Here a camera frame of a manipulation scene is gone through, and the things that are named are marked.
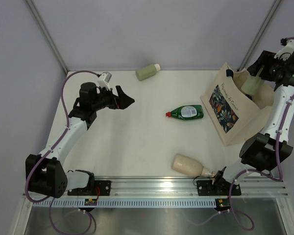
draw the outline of perforated metal strip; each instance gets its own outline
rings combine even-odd
[[[35,207],[48,207],[52,199],[41,203],[34,203]],[[186,199],[122,199],[122,198],[100,198],[97,205],[85,203],[85,198],[59,198],[52,207],[59,208],[215,208],[216,202],[213,198],[186,198]]]

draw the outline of gray floor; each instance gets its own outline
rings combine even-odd
[[[205,221],[216,213],[214,209],[95,209],[91,213],[97,221],[96,235],[284,235],[286,234],[277,204],[271,199],[235,199],[235,208],[249,214],[255,229],[247,232],[238,227],[232,214],[222,214],[203,226],[194,223]],[[89,223],[88,217],[74,213],[62,219],[72,209],[52,209],[52,218],[63,232],[82,232]],[[239,215],[242,223],[250,226]],[[32,209],[26,235],[56,235],[50,225],[48,208]],[[87,234],[94,234],[92,225]]]

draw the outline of green glass bottle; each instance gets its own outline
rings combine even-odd
[[[167,117],[180,120],[194,120],[204,117],[201,105],[185,105],[166,113]]]

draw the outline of canvas bag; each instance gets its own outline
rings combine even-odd
[[[273,105],[274,91],[263,84],[248,98],[241,86],[248,77],[244,69],[234,72],[227,63],[201,100],[225,145],[242,143],[257,134],[267,123]]]

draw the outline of bottle cap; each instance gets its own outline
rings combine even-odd
[[[157,70],[157,72],[159,72],[160,71],[160,65],[159,64],[154,64],[155,65],[155,67],[156,67],[156,70]]]

